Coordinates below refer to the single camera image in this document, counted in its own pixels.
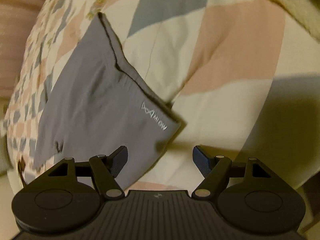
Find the grey-blue garment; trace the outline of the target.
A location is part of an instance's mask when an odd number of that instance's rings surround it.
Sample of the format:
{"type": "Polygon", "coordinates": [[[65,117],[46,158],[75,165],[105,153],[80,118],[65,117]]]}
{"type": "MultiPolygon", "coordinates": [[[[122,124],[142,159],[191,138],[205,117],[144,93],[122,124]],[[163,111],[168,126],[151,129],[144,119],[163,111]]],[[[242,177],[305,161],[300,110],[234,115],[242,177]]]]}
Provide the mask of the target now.
{"type": "Polygon", "coordinates": [[[88,161],[120,146],[126,189],[164,153],[182,120],[128,63],[106,16],[97,14],[58,77],[42,112],[33,167],[51,157],[88,161]]]}

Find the pink grey checkered quilt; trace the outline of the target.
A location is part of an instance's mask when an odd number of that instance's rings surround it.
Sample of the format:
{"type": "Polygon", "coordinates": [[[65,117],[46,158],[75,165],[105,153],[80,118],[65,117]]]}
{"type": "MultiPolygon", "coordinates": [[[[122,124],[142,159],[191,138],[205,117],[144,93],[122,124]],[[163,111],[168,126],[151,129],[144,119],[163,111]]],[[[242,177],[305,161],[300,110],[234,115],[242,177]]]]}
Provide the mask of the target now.
{"type": "Polygon", "coordinates": [[[319,172],[319,42],[270,0],[45,0],[1,122],[14,192],[32,168],[38,125],[61,70],[97,12],[149,87],[186,127],[134,189],[193,191],[194,145],[253,155],[294,188],[319,172]]]}

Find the pink curtain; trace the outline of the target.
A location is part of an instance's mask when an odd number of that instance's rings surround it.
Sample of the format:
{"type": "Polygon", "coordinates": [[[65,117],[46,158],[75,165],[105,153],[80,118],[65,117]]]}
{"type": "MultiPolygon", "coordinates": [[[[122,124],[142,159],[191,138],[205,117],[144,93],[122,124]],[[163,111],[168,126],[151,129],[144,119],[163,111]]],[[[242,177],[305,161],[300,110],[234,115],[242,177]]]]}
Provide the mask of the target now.
{"type": "Polygon", "coordinates": [[[1,0],[1,97],[11,97],[26,40],[45,0],[1,0]]]}

